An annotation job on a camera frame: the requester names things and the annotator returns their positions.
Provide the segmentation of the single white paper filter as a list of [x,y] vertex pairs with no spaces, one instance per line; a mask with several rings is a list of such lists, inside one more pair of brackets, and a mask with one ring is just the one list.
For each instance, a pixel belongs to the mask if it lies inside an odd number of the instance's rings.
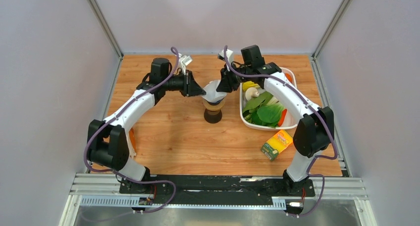
[[219,80],[211,81],[208,85],[206,85],[203,90],[206,92],[205,95],[202,95],[202,98],[209,103],[217,103],[222,101],[226,96],[226,92],[218,92],[216,89],[220,84]]

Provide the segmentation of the brown glass coffee carafe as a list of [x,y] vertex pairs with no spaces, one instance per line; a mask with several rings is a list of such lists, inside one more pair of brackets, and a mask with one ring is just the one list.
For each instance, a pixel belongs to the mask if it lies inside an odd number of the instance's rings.
[[222,119],[222,111],[221,110],[211,111],[211,110],[205,109],[204,119],[206,122],[211,123],[211,124],[218,123]]

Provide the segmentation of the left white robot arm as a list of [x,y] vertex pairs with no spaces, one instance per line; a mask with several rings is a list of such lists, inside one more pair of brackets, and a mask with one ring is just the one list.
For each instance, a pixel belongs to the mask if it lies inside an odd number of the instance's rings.
[[186,68],[191,62],[190,56],[181,56],[177,66],[173,67],[168,59],[155,58],[151,63],[151,71],[145,75],[126,103],[104,120],[91,121],[84,152],[85,161],[129,178],[139,193],[148,192],[152,185],[151,179],[147,177],[150,170],[133,159],[136,152],[131,129],[167,91],[178,91],[184,97],[206,94],[194,80],[192,71]]

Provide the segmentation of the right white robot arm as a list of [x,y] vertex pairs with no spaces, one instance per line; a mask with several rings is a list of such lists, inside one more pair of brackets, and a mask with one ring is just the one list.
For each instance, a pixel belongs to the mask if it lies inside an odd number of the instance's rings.
[[293,136],[295,156],[283,174],[283,190],[296,195],[302,190],[302,181],[311,176],[310,170],[316,159],[334,160],[338,157],[334,139],[334,113],[328,106],[320,107],[299,91],[287,79],[281,68],[273,62],[265,62],[257,45],[241,50],[243,64],[232,66],[230,50],[224,47],[218,58],[225,61],[221,71],[223,92],[232,92],[240,83],[252,81],[277,98],[297,122]]

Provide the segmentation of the white paper coffee filters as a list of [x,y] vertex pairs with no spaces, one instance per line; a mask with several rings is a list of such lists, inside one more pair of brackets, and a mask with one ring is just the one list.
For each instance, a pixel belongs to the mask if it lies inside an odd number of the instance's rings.
[[136,139],[134,135],[134,129],[131,128],[127,133],[127,145],[129,147],[130,158],[135,158],[136,156]]

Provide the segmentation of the yellow napa cabbage toy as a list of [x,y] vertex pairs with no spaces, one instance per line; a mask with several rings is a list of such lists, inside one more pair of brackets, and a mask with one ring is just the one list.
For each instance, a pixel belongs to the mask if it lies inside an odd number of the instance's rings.
[[242,90],[243,91],[247,91],[250,88],[258,89],[258,88],[260,88],[260,86],[257,83],[254,83],[252,81],[247,81],[247,82],[242,83]]

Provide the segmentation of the white mushroom toy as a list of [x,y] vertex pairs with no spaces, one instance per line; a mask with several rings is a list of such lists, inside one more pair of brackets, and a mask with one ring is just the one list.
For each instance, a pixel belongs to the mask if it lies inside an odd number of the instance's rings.
[[260,92],[257,88],[255,87],[250,87],[245,91],[245,99],[247,101],[253,99],[253,98],[257,98],[260,95]]

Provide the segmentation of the green bok choy toy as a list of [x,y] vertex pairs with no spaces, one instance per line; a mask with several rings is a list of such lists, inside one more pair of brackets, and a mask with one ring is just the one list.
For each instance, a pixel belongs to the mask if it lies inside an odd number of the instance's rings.
[[265,106],[273,98],[273,95],[269,92],[263,92],[256,98],[251,98],[242,108],[242,113],[249,112],[250,110],[255,110],[260,106]]
[[280,102],[260,106],[255,110],[242,113],[245,120],[252,124],[278,127],[278,121],[281,116],[281,112],[286,109]]

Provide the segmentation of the small orange pumpkin toy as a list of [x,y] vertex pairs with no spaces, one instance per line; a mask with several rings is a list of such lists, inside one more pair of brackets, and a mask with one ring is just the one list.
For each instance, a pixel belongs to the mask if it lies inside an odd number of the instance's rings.
[[292,78],[292,76],[290,75],[290,74],[288,74],[288,73],[285,73],[285,76],[286,76],[286,78],[287,78],[287,80],[289,81],[289,82],[293,82],[293,78]]

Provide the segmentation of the orange carrot toy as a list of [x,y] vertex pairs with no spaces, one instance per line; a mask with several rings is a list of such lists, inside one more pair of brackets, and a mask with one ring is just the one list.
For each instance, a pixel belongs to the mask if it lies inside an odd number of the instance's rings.
[[284,109],[282,112],[281,112],[281,116],[280,116],[280,119],[279,119],[279,121],[278,121],[278,127],[281,127],[282,125],[283,125],[283,123],[284,123],[284,121],[285,121],[285,118],[286,118],[286,115],[287,115],[287,109]]

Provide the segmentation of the white rectangular tray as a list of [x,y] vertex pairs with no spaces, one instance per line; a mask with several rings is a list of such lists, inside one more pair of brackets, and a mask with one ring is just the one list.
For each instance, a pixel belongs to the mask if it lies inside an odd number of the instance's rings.
[[[282,67],[281,69],[282,69],[282,72],[284,74],[288,73],[292,76],[292,78],[293,78],[292,84],[293,84],[294,87],[297,87],[296,78],[295,78],[294,73],[290,69],[287,69],[285,67]],[[293,119],[293,116],[289,112],[287,112],[285,121],[284,121],[284,123],[281,127],[270,127],[270,126],[262,126],[262,125],[249,123],[242,116],[242,108],[245,106],[245,104],[247,102],[247,100],[245,99],[245,91],[242,90],[242,84],[240,85],[239,98],[240,98],[240,102],[239,102],[240,118],[243,121],[243,123],[251,129],[264,130],[264,131],[279,131],[279,130],[282,130],[282,129],[284,129],[284,130],[293,129],[297,126],[296,121]]]

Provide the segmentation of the yellow green juice box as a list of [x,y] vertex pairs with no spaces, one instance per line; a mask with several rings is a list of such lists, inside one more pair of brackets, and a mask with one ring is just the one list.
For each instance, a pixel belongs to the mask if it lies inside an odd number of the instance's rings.
[[292,143],[293,138],[285,130],[280,130],[261,146],[261,152],[272,162]]

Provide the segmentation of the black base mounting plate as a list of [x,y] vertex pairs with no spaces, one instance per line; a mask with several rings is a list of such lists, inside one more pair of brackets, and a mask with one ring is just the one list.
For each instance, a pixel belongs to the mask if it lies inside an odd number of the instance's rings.
[[151,194],[155,203],[187,205],[239,205],[266,206],[273,204],[273,197],[315,195],[313,182],[286,183],[282,178],[260,179],[250,176],[216,175],[151,175],[152,184],[120,181],[122,194]]

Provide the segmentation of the aluminium frame rail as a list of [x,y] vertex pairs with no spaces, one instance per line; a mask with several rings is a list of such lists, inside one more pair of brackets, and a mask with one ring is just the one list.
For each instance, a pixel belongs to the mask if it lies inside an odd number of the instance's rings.
[[322,203],[349,201],[350,215],[363,226],[376,220],[360,178],[312,177],[294,190],[279,176],[152,175],[149,185],[113,174],[76,174],[59,224],[71,226],[82,206],[166,209],[279,210],[308,212],[310,200],[321,212]]

